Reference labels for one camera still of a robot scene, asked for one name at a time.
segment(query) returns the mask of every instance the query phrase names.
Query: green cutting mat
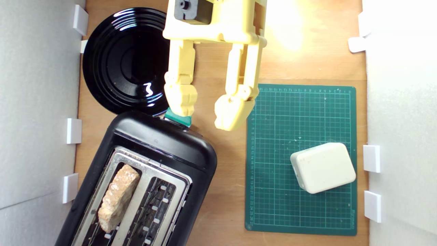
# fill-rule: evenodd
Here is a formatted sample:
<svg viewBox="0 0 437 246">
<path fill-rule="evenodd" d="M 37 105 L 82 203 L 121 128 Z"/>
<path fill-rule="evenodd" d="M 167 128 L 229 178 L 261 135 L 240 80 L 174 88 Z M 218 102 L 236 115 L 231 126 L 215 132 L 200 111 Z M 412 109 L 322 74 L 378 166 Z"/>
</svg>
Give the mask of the green cutting mat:
<svg viewBox="0 0 437 246">
<path fill-rule="evenodd" d="M 250 231 L 356 235 L 357 181 L 302 190 L 290 155 L 327 142 L 347 146 L 357 170 L 353 87 L 260 84 L 247 121 L 246 218 Z"/>
</svg>

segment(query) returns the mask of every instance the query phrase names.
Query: white wall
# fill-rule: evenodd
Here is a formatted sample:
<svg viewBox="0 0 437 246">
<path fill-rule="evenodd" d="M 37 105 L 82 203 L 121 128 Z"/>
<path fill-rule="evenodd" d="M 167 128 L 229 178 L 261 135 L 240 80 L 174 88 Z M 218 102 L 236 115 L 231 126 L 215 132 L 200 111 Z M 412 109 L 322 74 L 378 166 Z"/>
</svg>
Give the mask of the white wall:
<svg viewBox="0 0 437 246">
<path fill-rule="evenodd" d="M 382 196 L 371 246 L 437 245 L 437 2 L 364 0 L 375 21 L 367 37 L 368 143 L 381 146 Z"/>
<path fill-rule="evenodd" d="M 81 36 L 74 4 L 85 0 L 0 0 L 0 246 L 53 245 L 70 204 L 62 177 L 75 145 Z"/>
</svg>

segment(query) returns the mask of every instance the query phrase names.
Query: wooden surface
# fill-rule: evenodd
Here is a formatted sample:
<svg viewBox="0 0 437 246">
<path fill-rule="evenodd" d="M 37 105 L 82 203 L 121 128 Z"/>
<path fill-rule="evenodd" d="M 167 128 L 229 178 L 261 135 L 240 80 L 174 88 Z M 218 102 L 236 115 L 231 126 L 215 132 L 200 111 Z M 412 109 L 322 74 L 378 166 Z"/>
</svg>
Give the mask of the wooden surface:
<svg viewBox="0 0 437 246">
<path fill-rule="evenodd" d="M 88 35 L 107 16 L 128 7 L 166 11 L 165 0 L 87 0 Z M 218 167 L 191 232 L 188 245 L 332 245 L 368 246 L 364 217 L 362 145 L 367 141 L 366 70 L 363 53 L 351 54 L 347 39 L 358 35 L 361 0 L 269 0 L 260 83 L 355 86 L 358 130 L 358 234 L 355 237 L 249 232 L 244 228 L 246 131 L 225 132 L 214 127 L 214 102 L 225 91 L 229 45 L 196 46 L 194 85 L 199 97 L 194 128 L 217 152 Z M 82 144 L 77 147 L 80 183 L 114 114 L 90 95 L 81 74 L 79 118 Z"/>
</svg>

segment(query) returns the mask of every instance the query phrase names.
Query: screw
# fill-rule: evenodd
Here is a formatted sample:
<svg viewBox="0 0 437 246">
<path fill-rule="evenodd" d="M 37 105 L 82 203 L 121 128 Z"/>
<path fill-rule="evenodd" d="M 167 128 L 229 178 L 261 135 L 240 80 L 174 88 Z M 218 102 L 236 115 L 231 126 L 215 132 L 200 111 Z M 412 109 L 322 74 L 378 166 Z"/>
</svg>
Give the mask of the screw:
<svg viewBox="0 0 437 246">
<path fill-rule="evenodd" d="M 181 9 L 188 9 L 190 7 L 190 2 L 185 0 L 179 0 L 179 7 Z"/>
</svg>

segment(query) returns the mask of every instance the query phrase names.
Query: black toaster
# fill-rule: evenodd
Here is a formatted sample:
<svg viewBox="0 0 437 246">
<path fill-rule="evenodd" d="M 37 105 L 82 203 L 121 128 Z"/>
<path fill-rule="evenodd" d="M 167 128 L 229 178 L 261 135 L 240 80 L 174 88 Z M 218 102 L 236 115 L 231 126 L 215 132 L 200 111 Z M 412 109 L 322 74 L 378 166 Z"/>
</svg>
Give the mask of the black toaster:
<svg viewBox="0 0 437 246">
<path fill-rule="evenodd" d="M 105 233 L 96 212 L 116 171 L 125 164 L 140 173 L 140 181 L 121 223 Z M 118 115 L 98 148 L 56 246 L 185 245 L 216 165 L 211 145 L 177 123 L 136 111 Z"/>
</svg>

